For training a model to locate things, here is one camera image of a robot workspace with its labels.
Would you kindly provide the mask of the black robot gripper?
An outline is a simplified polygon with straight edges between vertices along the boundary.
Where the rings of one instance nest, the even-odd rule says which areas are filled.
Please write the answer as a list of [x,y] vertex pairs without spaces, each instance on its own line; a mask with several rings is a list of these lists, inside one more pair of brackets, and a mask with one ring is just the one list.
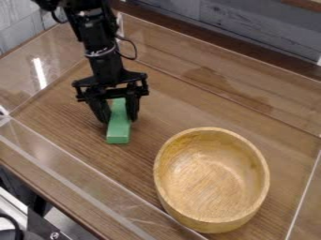
[[112,108],[106,99],[126,98],[128,115],[138,119],[140,98],[150,94],[148,78],[142,72],[125,68],[120,51],[86,51],[93,75],[73,82],[77,100],[89,102],[90,109],[101,123],[112,119]]

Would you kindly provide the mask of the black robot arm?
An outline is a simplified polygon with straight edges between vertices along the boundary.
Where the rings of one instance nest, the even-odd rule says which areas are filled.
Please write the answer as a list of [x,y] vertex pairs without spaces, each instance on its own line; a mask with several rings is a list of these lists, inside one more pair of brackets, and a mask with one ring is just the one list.
[[73,82],[77,100],[86,102],[97,119],[108,124],[112,120],[109,99],[126,100],[126,113],[132,121],[138,119],[141,97],[150,94],[144,72],[125,68],[122,58],[134,60],[121,53],[117,40],[133,41],[118,34],[120,25],[109,0],[31,0],[51,13],[59,22],[55,10],[62,8],[71,29],[85,45],[85,55],[90,60],[93,75]]

